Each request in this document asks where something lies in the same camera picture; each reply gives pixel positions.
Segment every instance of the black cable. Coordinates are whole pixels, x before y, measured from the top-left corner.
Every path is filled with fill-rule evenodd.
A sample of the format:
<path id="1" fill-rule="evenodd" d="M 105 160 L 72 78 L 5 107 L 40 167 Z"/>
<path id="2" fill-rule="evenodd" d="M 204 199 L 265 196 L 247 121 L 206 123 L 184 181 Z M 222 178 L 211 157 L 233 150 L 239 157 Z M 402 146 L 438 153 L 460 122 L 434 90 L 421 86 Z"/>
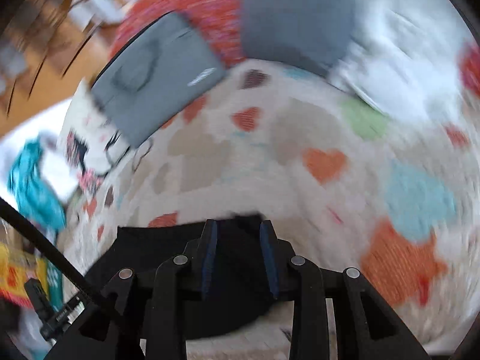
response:
<path id="1" fill-rule="evenodd" d="M 63 254 L 61 254 L 35 226 L 2 198 L 0 198 L 0 218 L 7 221 L 21 235 L 33 243 L 88 299 L 99 306 L 100 309 L 116 323 L 123 333 L 134 337 L 134 333 L 130 331 L 125 319 L 118 313 L 114 306 L 85 280 L 82 274 L 70 264 Z"/>

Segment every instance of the wooden floor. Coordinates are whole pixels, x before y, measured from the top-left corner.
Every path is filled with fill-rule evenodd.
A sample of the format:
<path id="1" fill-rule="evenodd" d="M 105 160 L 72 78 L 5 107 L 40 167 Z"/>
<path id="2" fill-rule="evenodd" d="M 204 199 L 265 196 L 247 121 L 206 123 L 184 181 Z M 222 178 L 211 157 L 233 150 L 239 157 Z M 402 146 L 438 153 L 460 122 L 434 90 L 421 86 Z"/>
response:
<path id="1" fill-rule="evenodd" d="M 0 137 L 40 111 L 70 97 L 83 77 L 90 80 L 96 76 L 109 60 L 108 43 L 102 31 L 96 33 L 63 78 L 59 70 L 47 60 L 40 70 L 30 97 L 25 90 L 15 86 L 8 116 L 0 110 Z"/>

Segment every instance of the snack bag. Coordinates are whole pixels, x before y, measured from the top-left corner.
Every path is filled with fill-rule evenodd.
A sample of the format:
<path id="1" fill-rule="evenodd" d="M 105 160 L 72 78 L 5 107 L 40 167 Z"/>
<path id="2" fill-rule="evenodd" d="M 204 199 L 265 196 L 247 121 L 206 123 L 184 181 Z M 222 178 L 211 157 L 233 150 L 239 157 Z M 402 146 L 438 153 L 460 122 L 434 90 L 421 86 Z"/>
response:
<path id="1" fill-rule="evenodd" d="M 0 296 L 22 307 L 32 308 L 23 285 L 40 280 L 48 296 L 47 261 L 0 243 Z"/>

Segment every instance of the patterned blanket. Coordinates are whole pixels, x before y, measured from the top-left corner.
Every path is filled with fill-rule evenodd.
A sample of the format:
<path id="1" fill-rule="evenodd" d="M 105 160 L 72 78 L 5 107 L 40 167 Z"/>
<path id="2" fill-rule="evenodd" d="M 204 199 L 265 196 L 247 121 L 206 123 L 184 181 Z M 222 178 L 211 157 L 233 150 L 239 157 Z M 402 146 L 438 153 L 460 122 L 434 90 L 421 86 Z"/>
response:
<path id="1" fill-rule="evenodd" d="M 165 123 L 69 207 L 65 256 L 81 271 L 117 226 L 259 211 L 297 254 L 361 269 L 426 343 L 476 310 L 479 140 L 461 125 L 401 125 L 303 70 L 248 60 Z M 65 285 L 65 297 L 74 289 Z M 291 305 L 193 358 L 283 358 Z"/>

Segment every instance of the silver screw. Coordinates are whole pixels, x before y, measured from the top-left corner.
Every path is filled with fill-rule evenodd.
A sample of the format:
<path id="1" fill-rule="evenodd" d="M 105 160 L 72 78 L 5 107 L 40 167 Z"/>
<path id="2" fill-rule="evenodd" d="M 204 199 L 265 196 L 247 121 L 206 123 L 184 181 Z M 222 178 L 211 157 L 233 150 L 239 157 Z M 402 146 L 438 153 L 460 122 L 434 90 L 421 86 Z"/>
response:
<path id="1" fill-rule="evenodd" d="M 305 259 L 302 256 L 293 256 L 290 260 L 295 266 L 303 266 Z"/>
<path id="2" fill-rule="evenodd" d="M 123 268 L 119 273 L 120 279 L 129 279 L 133 275 L 133 271 L 130 268 Z"/>
<path id="3" fill-rule="evenodd" d="M 346 270 L 346 275 L 349 278 L 356 279 L 360 276 L 360 272 L 357 268 L 349 268 Z"/>
<path id="4" fill-rule="evenodd" d="M 173 258 L 173 263 L 177 264 L 177 266 L 183 266 L 183 264 L 186 264 L 187 261 L 188 261 L 188 257 L 184 256 L 183 254 L 180 254 Z"/>

